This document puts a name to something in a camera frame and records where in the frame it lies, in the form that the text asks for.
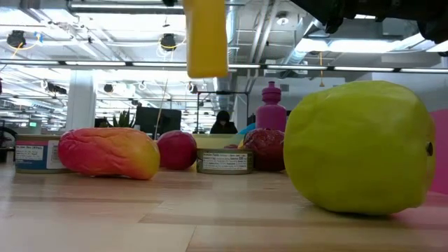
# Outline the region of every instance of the mango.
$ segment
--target mango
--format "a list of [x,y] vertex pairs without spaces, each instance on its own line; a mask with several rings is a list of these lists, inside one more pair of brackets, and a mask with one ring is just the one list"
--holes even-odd
[[62,135],[58,154],[68,169],[87,176],[150,179],[160,165],[157,144],[130,128],[75,129]]
[[286,126],[283,158],[297,190],[335,212],[393,214],[420,206],[435,166],[435,127],[420,99],[386,81],[306,96]]

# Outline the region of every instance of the computer monitor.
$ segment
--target computer monitor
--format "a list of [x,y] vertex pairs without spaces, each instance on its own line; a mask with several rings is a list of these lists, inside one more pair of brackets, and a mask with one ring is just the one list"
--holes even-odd
[[[154,138],[155,126],[159,116],[159,108],[137,107],[135,115],[135,125],[140,126],[140,130]],[[182,112],[174,109],[162,109],[160,114],[157,135],[165,132],[181,129]]]

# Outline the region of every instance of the blue object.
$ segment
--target blue object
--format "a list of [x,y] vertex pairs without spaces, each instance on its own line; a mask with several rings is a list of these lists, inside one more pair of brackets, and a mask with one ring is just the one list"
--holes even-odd
[[249,126],[246,127],[246,129],[243,129],[242,131],[240,131],[238,134],[247,134],[249,132],[251,132],[252,130],[254,130],[256,128],[256,124],[252,123]]

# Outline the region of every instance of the can label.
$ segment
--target can label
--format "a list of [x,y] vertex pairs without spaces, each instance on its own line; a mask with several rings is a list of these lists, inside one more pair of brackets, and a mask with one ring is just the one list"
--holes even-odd
[[204,153],[203,169],[220,171],[246,171],[246,153]]
[[15,165],[19,169],[65,169],[58,155],[58,140],[18,141],[15,147]]

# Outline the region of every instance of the wooden table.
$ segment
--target wooden table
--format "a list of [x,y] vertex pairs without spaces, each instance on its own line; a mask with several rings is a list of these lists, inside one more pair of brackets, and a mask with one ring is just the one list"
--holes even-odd
[[285,174],[152,181],[0,167],[1,252],[448,251],[448,196],[388,218],[320,210]]

